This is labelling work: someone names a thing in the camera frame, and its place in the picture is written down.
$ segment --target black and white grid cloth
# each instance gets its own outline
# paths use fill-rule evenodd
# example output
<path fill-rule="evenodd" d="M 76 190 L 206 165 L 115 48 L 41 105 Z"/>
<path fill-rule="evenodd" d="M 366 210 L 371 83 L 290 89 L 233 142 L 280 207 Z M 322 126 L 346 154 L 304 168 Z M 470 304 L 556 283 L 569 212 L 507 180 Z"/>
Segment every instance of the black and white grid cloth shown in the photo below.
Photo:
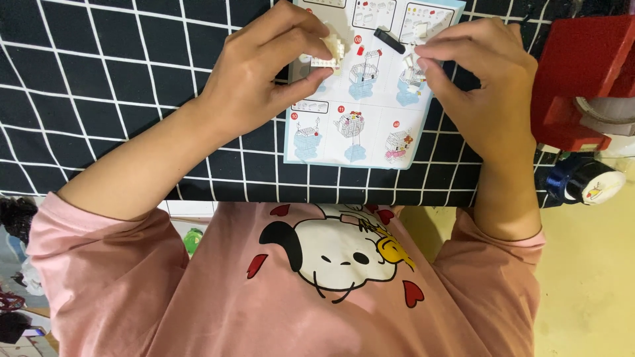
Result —
<path fill-rule="evenodd" d="M 274 0 L 0 1 L 0 194 L 43 195 L 200 94 L 224 39 Z M 538 57 L 565 0 L 470 0 L 461 22 L 522 23 Z M 444 69 L 463 90 L 469 72 Z M 285 82 L 286 71 L 279 74 Z M 479 156 L 432 101 L 409 170 L 283 163 L 284 113 L 198 164 L 168 199 L 469 206 Z M 542 206 L 556 157 L 537 152 Z"/>

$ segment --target person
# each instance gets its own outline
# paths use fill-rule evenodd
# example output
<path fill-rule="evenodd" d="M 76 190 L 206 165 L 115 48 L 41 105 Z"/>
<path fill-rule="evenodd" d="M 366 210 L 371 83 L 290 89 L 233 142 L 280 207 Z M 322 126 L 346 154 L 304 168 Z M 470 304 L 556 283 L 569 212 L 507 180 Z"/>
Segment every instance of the person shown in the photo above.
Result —
<path fill-rule="evenodd" d="M 27 253 L 61 356 L 526 356 L 544 244 L 530 133 L 536 61 L 486 18 L 418 46 L 428 84 L 483 158 L 433 264 L 387 206 L 220 203 L 191 260 L 172 187 L 220 146 L 315 92 L 332 69 L 277 86 L 328 29 L 279 1 L 227 37 L 202 94 L 99 159 L 34 217 Z M 463 92 L 438 60 L 481 80 Z M 236 83 L 249 83 L 241 90 Z"/>

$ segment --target yellow wall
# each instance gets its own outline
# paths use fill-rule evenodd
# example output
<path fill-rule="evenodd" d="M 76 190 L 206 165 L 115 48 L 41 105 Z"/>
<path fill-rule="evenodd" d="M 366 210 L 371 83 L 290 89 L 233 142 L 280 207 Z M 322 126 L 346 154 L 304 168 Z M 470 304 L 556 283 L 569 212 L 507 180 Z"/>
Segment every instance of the yellow wall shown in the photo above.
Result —
<path fill-rule="evenodd" d="M 407 207 L 402 221 L 428 259 L 450 235 L 453 208 Z M 598 206 L 542 210 L 538 357 L 635 356 L 635 184 Z"/>

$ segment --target instruction booklet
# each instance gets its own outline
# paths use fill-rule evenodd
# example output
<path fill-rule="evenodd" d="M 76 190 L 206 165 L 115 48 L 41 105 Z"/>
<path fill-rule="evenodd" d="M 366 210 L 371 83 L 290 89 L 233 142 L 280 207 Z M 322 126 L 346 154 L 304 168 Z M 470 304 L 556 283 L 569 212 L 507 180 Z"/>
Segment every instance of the instruction booklet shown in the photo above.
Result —
<path fill-rule="evenodd" d="M 412 164 L 432 92 L 412 59 L 424 43 L 455 25 L 465 3 L 455 0 L 295 0 L 345 45 L 341 74 L 287 110 L 284 162 L 407 169 Z M 373 33 L 379 28 L 406 46 L 399 54 Z M 290 65 L 289 80 L 310 71 L 311 58 Z"/>

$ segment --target red heart print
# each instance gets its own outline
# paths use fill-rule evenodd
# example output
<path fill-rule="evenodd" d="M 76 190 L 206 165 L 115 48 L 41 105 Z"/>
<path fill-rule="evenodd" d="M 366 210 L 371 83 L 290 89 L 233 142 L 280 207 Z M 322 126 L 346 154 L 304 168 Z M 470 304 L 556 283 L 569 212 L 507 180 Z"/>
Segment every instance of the red heart print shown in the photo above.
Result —
<path fill-rule="evenodd" d="M 268 256 L 269 254 L 258 254 L 251 260 L 251 264 L 249 264 L 249 268 L 247 268 L 247 279 L 256 276 L 256 273 L 258 273 L 260 267 L 262 267 L 262 263 L 265 262 Z"/>
<path fill-rule="evenodd" d="M 291 206 L 291 205 L 282 205 L 282 206 L 275 207 L 273 210 L 271 210 L 269 215 L 272 215 L 272 216 L 276 215 L 278 217 L 284 217 L 287 214 L 289 214 L 289 206 Z"/>
<path fill-rule="evenodd" d="M 406 295 L 406 306 L 413 308 L 417 306 L 417 301 L 425 299 L 424 293 L 419 289 L 417 284 L 412 281 L 403 280 L 403 291 Z"/>
<path fill-rule="evenodd" d="M 372 214 L 375 214 L 375 211 L 377 211 L 379 209 L 379 206 L 377 206 L 377 205 L 365 205 L 365 207 Z"/>
<path fill-rule="evenodd" d="M 390 223 L 391 218 L 395 217 L 395 214 L 392 211 L 388 211 L 388 210 L 381 210 L 377 212 L 377 214 L 379 215 L 379 219 L 382 220 L 382 223 L 384 225 Z"/>

